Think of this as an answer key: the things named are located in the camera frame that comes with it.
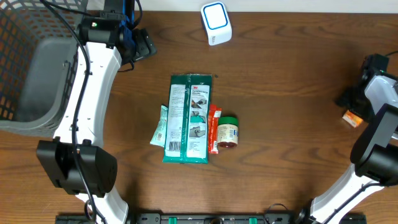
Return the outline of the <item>orange snack packet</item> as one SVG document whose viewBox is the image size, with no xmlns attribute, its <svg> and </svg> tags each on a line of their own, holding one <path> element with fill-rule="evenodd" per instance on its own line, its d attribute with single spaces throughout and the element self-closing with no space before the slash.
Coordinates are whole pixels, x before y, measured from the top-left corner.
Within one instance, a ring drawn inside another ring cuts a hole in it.
<svg viewBox="0 0 398 224">
<path fill-rule="evenodd" d="M 346 110 L 346 112 L 342 116 L 342 119 L 346 121 L 349 125 L 351 125 L 353 128 L 357 128 L 363 122 L 362 118 L 355 115 L 350 110 Z"/>
</svg>

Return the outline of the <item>pale green wet wipes pack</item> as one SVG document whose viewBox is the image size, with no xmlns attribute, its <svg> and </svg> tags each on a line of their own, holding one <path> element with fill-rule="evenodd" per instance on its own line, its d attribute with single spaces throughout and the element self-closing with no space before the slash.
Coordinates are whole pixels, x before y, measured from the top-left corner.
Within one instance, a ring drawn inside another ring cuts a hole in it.
<svg viewBox="0 0 398 224">
<path fill-rule="evenodd" d="M 165 145 L 165 135 L 167 129 L 167 117 L 168 108 L 164 105 L 160 107 L 160 118 L 156 130 L 152 139 L 150 140 L 151 145 L 164 147 Z"/>
</svg>

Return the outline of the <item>green-lidded seasoning jar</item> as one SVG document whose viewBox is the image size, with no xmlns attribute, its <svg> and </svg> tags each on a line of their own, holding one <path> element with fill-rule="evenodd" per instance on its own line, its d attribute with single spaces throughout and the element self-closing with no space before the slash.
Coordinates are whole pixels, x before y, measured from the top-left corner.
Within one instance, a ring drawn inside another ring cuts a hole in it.
<svg viewBox="0 0 398 224">
<path fill-rule="evenodd" d="M 239 121 L 232 116 L 222 116 L 218 120 L 217 146 L 219 148 L 234 148 L 238 145 Z"/>
</svg>

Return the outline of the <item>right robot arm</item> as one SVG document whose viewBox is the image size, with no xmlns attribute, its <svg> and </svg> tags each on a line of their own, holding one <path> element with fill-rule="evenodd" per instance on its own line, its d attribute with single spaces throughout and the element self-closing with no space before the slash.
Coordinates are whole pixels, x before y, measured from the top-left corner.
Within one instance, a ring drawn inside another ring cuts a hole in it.
<svg viewBox="0 0 398 224">
<path fill-rule="evenodd" d="M 375 75 L 364 89 L 375 116 L 355 142 L 348 169 L 295 223 L 339 223 L 366 197 L 397 185 L 397 78 Z"/>
</svg>

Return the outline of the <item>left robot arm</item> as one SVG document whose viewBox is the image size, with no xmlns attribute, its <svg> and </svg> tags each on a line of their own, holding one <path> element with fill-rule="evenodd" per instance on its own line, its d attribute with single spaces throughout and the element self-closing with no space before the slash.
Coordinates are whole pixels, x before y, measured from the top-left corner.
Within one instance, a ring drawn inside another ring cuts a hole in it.
<svg viewBox="0 0 398 224">
<path fill-rule="evenodd" d="M 74 35 L 78 66 L 67 108 L 53 139 L 39 142 L 37 158 L 55 187 L 85 203 L 81 221 L 127 223 L 117 160 L 103 149 L 104 117 L 121 66 L 157 50 L 146 29 L 131 30 L 125 21 L 86 17 Z"/>
</svg>

